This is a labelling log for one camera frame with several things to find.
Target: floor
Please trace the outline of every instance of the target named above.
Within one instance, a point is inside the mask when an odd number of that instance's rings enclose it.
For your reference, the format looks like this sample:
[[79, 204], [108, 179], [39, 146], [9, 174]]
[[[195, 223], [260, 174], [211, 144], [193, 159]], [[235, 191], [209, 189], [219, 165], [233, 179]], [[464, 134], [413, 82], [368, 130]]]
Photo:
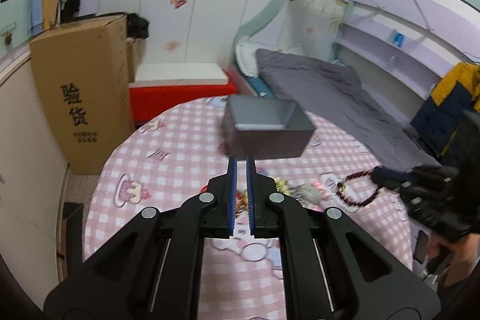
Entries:
[[90, 210], [90, 201], [97, 187], [100, 175], [75, 175], [69, 169], [67, 185], [65, 189], [65, 202], [83, 204], [82, 233], [85, 232], [85, 224]]

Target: pink checkered tablecloth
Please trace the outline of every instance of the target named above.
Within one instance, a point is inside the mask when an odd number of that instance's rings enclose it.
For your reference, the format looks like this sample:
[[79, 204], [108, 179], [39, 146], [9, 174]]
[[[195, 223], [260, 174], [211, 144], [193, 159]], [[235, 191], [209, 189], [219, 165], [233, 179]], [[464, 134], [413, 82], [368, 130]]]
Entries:
[[[178, 105], [145, 124], [106, 162], [95, 189], [85, 228], [85, 258], [147, 206], [161, 211], [179, 207], [208, 180], [227, 171], [220, 132], [222, 97]], [[344, 178], [378, 161], [342, 129], [309, 114], [317, 127], [303, 155], [259, 160], [257, 170], [311, 183], [326, 176]], [[245, 162], [238, 163], [237, 188], [246, 188]], [[375, 190], [369, 179], [350, 183], [347, 193], [365, 199]], [[352, 210], [337, 196], [321, 207], [338, 206], [408, 268], [412, 267], [409, 222], [399, 198], [381, 191], [369, 206]], [[199, 320], [285, 319], [285, 298], [277, 239], [250, 236], [244, 212], [231, 239], [207, 239], [203, 257]]]

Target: human hand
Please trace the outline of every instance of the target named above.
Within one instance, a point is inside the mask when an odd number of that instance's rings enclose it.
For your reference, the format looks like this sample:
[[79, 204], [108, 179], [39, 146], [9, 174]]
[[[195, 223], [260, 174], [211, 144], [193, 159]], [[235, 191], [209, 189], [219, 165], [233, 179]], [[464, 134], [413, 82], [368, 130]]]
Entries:
[[426, 250], [428, 259], [438, 256], [440, 246], [444, 246], [454, 253], [443, 283], [445, 286], [460, 282], [471, 274], [477, 261], [479, 244], [480, 235], [477, 234], [469, 234], [456, 243], [450, 243], [436, 234], [430, 237]]

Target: silver screw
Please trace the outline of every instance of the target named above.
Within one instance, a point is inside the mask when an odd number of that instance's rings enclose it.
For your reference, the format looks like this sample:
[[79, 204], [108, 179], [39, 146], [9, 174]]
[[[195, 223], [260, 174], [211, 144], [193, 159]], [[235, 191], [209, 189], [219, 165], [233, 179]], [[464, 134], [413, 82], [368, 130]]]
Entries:
[[330, 208], [329, 210], [327, 210], [327, 216], [331, 219], [337, 220], [342, 217], [342, 211], [337, 208]]
[[285, 196], [282, 193], [272, 193], [269, 195], [270, 201], [280, 203], [285, 199]]
[[151, 219], [157, 214], [157, 209], [155, 208], [145, 208], [142, 210], [142, 217], [144, 219]]
[[198, 199], [201, 200], [201, 202], [212, 202], [215, 199], [215, 195], [212, 193], [201, 193]]

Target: yellow and navy jacket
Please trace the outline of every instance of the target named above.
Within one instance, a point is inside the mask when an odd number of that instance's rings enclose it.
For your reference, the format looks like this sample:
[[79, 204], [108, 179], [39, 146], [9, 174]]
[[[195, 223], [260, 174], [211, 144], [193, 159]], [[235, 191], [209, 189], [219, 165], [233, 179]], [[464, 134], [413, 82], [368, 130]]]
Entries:
[[458, 63], [438, 83], [411, 122], [439, 160], [446, 154], [464, 110], [480, 112], [480, 65]]

